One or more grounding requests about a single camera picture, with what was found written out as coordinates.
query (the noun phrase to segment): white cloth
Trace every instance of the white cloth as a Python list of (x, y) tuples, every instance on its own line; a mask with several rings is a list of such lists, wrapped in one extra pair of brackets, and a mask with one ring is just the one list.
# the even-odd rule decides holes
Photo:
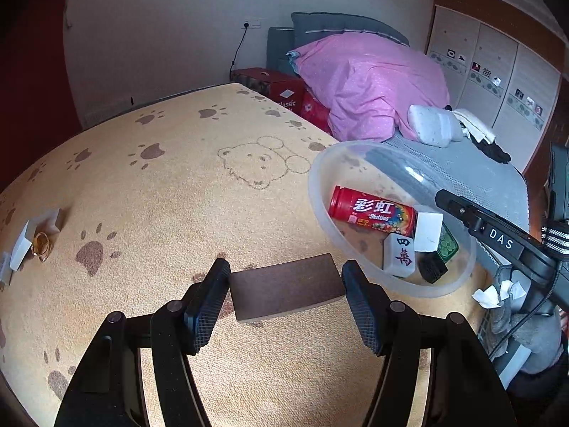
[(478, 289), (472, 298), (476, 300), (482, 308), (500, 308), (506, 298), (511, 296), (512, 300), (522, 298), (527, 294), (519, 281), (513, 283), (511, 281), (502, 281), (500, 284), (500, 295), (494, 286), (490, 286), (486, 290)]
[(477, 142), (480, 143), (485, 139), (488, 144), (492, 144), (494, 139), (496, 139), (496, 135), (472, 112), (466, 109), (455, 109), (453, 113), (454, 116), (459, 119), (460, 123), (467, 128), (470, 134), (474, 136)]
[(451, 141), (463, 139), (460, 122), (450, 111), (434, 106), (409, 107), (409, 126), (423, 144), (446, 147)]

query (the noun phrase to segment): clear plastic bowl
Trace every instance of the clear plastic bowl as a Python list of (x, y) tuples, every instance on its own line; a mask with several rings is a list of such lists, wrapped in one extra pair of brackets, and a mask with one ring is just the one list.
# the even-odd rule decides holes
[(436, 192), (447, 189), (448, 185), (424, 162), (383, 143), (346, 141), (334, 144), (317, 156), (308, 174), (312, 209), (332, 242), (360, 264), (368, 279), (389, 290), (436, 298), (454, 292), (468, 279), (476, 263), (476, 241), (460, 221), (446, 212), (443, 212), (444, 223), (459, 244), (458, 252), (447, 262), (448, 272), (434, 284), (425, 281), (417, 268), (405, 279), (385, 273), (382, 270), (383, 239), (387, 234), (333, 220), (328, 215), (336, 185), (406, 205), (436, 208)]

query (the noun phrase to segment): small white box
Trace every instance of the small white box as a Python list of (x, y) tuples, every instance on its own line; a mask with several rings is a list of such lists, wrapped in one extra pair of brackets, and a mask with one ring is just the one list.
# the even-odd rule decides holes
[(427, 205), (416, 205), (415, 252), (434, 252), (439, 248), (443, 214)]
[(34, 217), (30, 222), (36, 224), (36, 232), (45, 233), (48, 236), (58, 234), (62, 230), (63, 214), (61, 209), (53, 208), (38, 217)]
[(18, 271), (24, 257), (32, 246), (35, 229), (35, 222), (28, 220), (24, 225), (22, 232), (18, 236), (18, 240), (12, 249), (12, 258), (10, 259), (10, 268), (12, 268), (13, 271)]
[(10, 279), (12, 278), (12, 268), (10, 268), (10, 253), (2, 252), (2, 257), (0, 261), (0, 290), (4, 291), (6, 286), (10, 285)]
[(391, 233), (383, 241), (383, 271), (406, 278), (415, 271), (413, 239)]

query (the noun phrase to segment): power cord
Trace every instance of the power cord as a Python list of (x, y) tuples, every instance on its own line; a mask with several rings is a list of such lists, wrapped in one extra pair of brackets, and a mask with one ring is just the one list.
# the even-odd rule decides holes
[(243, 40), (245, 39), (245, 36), (247, 35), (247, 29), (249, 28), (249, 23), (246, 22), (245, 24), (243, 24), (243, 27), (245, 27), (245, 31), (243, 33), (243, 37), (241, 38), (241, 43), (237, 47), (237, 51), (235, 51), (235, 56), (233, 56), (233, 61), (231, 61), (231, 67), (229, 68), (229, 81), (231, 81), (231, 72), (233, 71), (233, 67), (235, 65), (235, 59), (237, 59), (237, 53), (239, 52), (239, 49), (241, 48), (241, 45), (243, 44)]
[(563, 265), (563, 262), (559, 262), (559, 265), (557, 266), (557, 271), (555, 272), (555, 277), (553, 278), (553, 282), (551, 283), (551, 287), (550, 287), (547, 295), (545, 297), (543, 297), (541, 299), (541, 301), (535, 307), (533, 307), (533, 309), (527, 315), (525, 315), (524, 318), (519, 323), (517, 323), (514, 327), (512, 327), (508, 331), (508, 333), (500, 339), (500, 341), (496, 344), (494, 349), (488, 355), (488, 358), (492, 359), (492, 356), (494, 356), (494, 354), (500, 348), (500, 346), (502, 346), (502, 344), (505, 341), (507, 341), (514, 334), (514, 332), (516, 332), (520, 327), (522, 327), (525, 323), (527, 323), (529, 321), (529, 319), (534, 314), (536, 314), (536, 312), (543, 306), (543, 304), (545, 304), (545, 302), (547, 302), (549, 300), (551, 294), (553, 293), (555, 285), (557, 284), (557, 279), (559, 278), (559, 273), (561, 272), (562, 265)]

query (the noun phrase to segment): brown wooden block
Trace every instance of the brown wooden block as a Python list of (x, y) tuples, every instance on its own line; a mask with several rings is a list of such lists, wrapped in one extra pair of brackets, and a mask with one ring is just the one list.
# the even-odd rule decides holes
[(345, 294), (330, 254), (231, 273), (229, 289), (240, 323), (330, 304)]

